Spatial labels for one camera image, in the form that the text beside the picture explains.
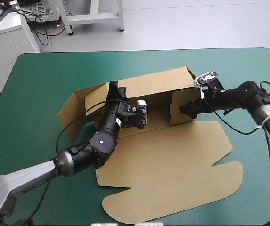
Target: desk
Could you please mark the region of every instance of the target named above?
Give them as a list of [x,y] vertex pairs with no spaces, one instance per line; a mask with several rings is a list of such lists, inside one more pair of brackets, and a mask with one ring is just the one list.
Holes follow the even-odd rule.
[[[195,75],[216,70],[225,88],[247,80],[270,81],[270,51],[266,48],[198,49],[126,52],[23,54],[0,96],[0,174],[9,173],[55,156],[55,140],[62,129],[56,115],[76,89],[109,80],[188,66]],[[255,123],[243,110],[224,117],[236,128],[250,131]],[[213,113],[197,120],[218,119]],[[241,187],[229,198],[155,221],[165,224],[240,225],[270,220],[270,171],[265,136],[261,130],[240,135],[221,123],[233,151],[219,161],[244,166]],[[78,141],[90,138],[88,125]],[[60,148],[71,145],[63,136]],[[25,219],[33,211],[43,187],[22,196],[11,219]],[[102,199],[120,191],[97,185],[95,170],[57,178],[35,216],[36,224],[84,225],[113,222],[102,209]]]

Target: white cabinet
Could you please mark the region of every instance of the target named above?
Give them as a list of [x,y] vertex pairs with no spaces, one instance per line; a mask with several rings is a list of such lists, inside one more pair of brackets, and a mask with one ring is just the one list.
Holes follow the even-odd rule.
[[23,16],[9,13],[0,23],[0,92],[11,69],[22,53],[40,52]]

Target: cardboard box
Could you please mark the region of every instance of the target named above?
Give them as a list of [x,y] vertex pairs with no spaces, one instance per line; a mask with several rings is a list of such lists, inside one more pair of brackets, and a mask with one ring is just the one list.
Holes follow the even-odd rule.
[[[187,210],[233,194],[243,167],[233,161],[213,166],[232,150],[218,122],[192,121],[179,106],[195,100],[194,75],[186,67],[118,81],[128,101],[148,105],[144,129],[120,130],[117,148],[96,170],[101,186],[130,188],[105,197],[102,206],[115,220],[134,224]],[[63,126],[107,97],[108,83],[75,91],[58,114]],[[103,106],[67,129],[74,142],[85,123],[97,124]]]
[[[180,67],[119,80],[118,86],[126,87],[126,96],[129,102],[136,105],[138,99],[144,99],[148,105],[147,126],[144,129],[123,128],[119,137],[191,120],[179,112],[179,104],[182,101],[198,97],[199,91],[193,88],[193,78],[194,75],[188,68]],[[89,107],[104,101],[108,89],[109,82],[76,90],[57,115],[63,127]],[[65,131],[71,142],[77,139],[86,123],[98,122],[104,110],[103,106],[104,104],[93,108]]]

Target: robotic arm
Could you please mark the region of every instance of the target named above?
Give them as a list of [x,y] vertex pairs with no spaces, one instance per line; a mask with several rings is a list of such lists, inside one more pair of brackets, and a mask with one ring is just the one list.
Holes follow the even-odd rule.
[[11,216],[19,196],[49,181],[51,176],[69,177],[90,166],[103,166],[116,148],[121,128],[145,127],[146,102],[138,100],[136,108],[126,101],[126,88],[118,87],[118,81],[111,81],[109,86],[105,112],[89,141],[61,150],[57,161],[0,175],[0,224],[4,216]]
[[200,113],[225,110],[224,115],[237,108],[246,109],[259,128],[270,135],[270,93],[253,81],[246,81],[235,89],[224,89],[217,72],[207,72],[194,79],[194,86],[201,90],[201,97],[181,106],[180,112],[191,118]]

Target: gray floor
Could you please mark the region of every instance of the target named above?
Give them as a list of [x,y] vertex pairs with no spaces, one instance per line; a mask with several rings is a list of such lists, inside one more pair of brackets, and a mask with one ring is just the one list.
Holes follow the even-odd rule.
[[[73,15],[88,12],[89,0],[66,0]],[[100,11],[117,10],[100,0]],[[267,47],[270,0],[123,0],[125,31],[118,23],[73,26],[53,37],[42,52]],[[63,26],[48,30],[56,34]]]

